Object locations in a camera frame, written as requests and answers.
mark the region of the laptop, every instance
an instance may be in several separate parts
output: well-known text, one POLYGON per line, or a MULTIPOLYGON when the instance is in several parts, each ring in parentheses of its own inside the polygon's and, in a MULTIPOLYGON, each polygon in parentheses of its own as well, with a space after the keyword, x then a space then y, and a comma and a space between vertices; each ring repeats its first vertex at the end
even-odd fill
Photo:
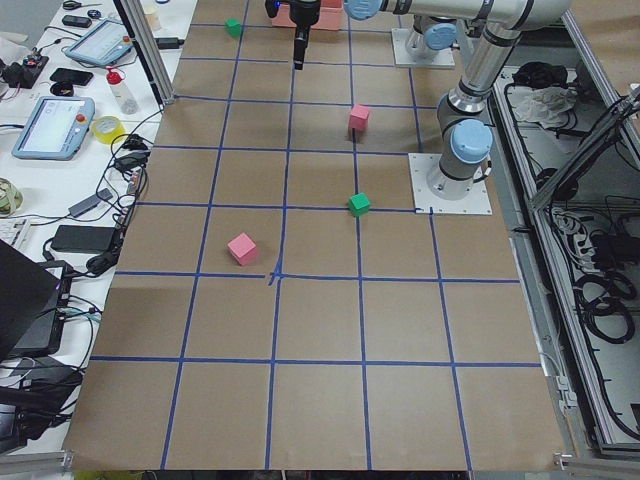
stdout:
POLYGON ((9 354, 10 357, 45 357, 56 353, 60 348, 64 315, 59 309, 66 307, 69 303, 71 278, 69 278, 68 273, 73 268, 62 260, 42 262, 38 265, 55 276, 58 280, 58 285, 44 306, 44 313, 38 316, 36 321, 20 338, 9 354))
POLYGON ((0 361, 43 316, 60 279, 0 241, 0 361))

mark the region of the pink cube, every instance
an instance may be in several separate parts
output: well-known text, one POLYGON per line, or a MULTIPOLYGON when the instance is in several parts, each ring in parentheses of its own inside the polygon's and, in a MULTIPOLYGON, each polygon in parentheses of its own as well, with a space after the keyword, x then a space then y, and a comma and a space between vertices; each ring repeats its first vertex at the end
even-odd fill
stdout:
POLYGON ((359 132, 364 132, 369 122, 369 113, 371 113, 371 109, 364 105, 353 107, 351 115, 349 115, 349 129, 355 128, 359 132))
POLYGON ((246 233, 241 233, 231 240, 227 247, 233 258, 242 266, 248 265, 258 257, 258 246, 246 233))

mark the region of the cup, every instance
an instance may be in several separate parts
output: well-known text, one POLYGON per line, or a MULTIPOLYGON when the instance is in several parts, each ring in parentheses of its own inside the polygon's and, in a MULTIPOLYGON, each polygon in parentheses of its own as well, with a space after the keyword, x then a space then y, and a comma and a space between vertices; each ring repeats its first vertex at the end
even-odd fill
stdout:
POLYGON ((22 194, 6 178, 0 178, 0 217, 7 217, 22 205, 22 194))
POLYGON ((144 11, 144 17, 147 19, 149 28, 153 31, 160 30, 162 25, 160 25, 160 18, 158 18, 158 7, 148 4, 144 5, 142 10, 144 11))

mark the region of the cube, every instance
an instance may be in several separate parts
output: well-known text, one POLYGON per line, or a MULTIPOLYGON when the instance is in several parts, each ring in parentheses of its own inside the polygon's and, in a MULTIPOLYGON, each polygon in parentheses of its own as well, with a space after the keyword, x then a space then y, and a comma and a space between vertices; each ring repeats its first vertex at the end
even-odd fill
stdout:
POLYGON ((359 132, 364 132, 369 122, 369 113, 371 113, 369 107, 365 107, 364 105, 354 106, 349 115, 349 129, 354 128, 359 132))
POLYGON ((227 247, 233 258, 242 266, 248 265, 258 258, 258 246, 244 232, 231 240, 227 247))
POLYGON ((359 217, 369 211, 371 202, 364 193, 358 193, 349 199, 349 210, 354 217, 359 217))
POLYGON ((228 18, 224 22, 224 26, 227 29, 227 33, 233 38, 237 38, 242 35, 242 24, 235 18, 228 18))

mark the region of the white bottle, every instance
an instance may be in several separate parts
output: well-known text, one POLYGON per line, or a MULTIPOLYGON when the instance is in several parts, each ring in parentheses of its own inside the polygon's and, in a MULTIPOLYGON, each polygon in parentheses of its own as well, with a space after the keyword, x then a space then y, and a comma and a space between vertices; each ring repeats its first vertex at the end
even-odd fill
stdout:
POLYGON ((114 67, 107 67, 109 73, 107 73, 107 82, 111 87, 113 96, 116 97, 118 105, 122 113, 131 115, 138 111, 138 103, 136 99, 131 95, 129 87, 124 83, 124 78, 116 71, 114 67))

